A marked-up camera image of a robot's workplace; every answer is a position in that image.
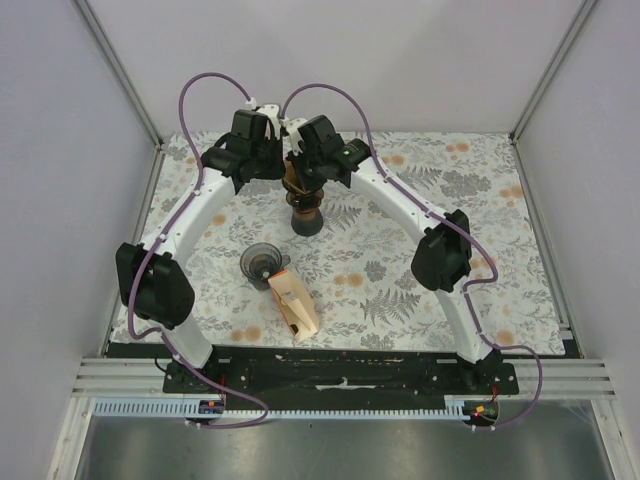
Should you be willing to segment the olive green dripper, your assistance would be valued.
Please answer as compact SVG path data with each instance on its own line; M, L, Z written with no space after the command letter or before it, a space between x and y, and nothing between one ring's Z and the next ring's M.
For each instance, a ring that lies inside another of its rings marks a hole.
M287 203L292 208L297 210L310 210L310 209L319 208L323 199L324 199L324 190L322 188L320 188L319 191L311 195L294 195L286 190Z

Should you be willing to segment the grey clear dripper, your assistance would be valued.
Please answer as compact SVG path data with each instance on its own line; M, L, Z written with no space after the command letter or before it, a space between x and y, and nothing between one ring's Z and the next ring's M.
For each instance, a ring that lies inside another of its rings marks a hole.
M276 246L260 242L248 247L241 255L240 269L249 283L258 291L270 288L269 279L283 271L291 262Z

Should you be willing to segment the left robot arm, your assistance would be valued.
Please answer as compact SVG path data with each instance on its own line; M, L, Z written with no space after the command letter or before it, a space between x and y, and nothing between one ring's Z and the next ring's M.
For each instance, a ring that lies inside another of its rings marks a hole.
M197 174L187 191L155 230L136 244L123 243L115 260L130 337L160 334L188 365L188 384L206 393L219 384L220 368L209 361L213 347L193 317L195 291L183 269L211 218L246 184L283 177L279 106L236 111L229 132L193 155Z

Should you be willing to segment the brown paper coffee filter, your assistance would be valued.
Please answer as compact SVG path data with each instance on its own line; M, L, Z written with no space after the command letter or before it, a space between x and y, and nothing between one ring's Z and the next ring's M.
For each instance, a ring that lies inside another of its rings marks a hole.
M284 160L285 174L282 178L284 188L294 195L311 195L320 190L320 187L305 188L302 186L295 173L293 164L289 160Z

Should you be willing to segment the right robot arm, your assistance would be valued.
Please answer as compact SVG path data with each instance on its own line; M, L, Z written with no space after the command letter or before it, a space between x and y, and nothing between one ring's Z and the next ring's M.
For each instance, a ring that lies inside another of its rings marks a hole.
M502 355L482 339L481 323L463 299L472 256L467 215L427 202L395 177L370 145L360 139L344 141L324 115L284 118L280 125L292 147L286 159L302 188L339 182L374 202L413 240L411 272L435 294L453 332L459 384L469 393L483 392L493 383Z

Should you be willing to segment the red grey coffee server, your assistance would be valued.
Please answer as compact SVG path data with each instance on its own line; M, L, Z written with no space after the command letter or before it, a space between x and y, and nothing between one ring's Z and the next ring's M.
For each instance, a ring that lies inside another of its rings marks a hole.
M291 227L297 235L312 237L321 231L323 224L324 219L320 207L310 210L292 208Z

